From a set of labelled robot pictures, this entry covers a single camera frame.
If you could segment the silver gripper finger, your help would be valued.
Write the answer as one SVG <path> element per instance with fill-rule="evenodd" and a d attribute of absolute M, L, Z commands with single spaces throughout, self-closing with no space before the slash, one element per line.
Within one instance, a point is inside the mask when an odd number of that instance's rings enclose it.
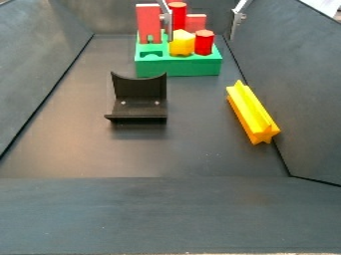
<path fill-rule="evenodd" d="M 173 41 L 173 11 L 166 0 L 158 0 L 158 3 L 162 7 L 162 11 L 163 11 L 162 18 L 169 28 L 167 34 L 169 34 L 169 41 L 171 42 Z"/>
<path fill-rule="evenodd" d="M 241 24 L 241 22 L 246 19 L 246 14 L 244 13 L 244 11 L 246 10 L 252 1 L 253 0 L 240 0 L 236 7 L 232 9 L 233 20 L 232 20 L 229 40 L 234 39 L 237 27 Z"/>

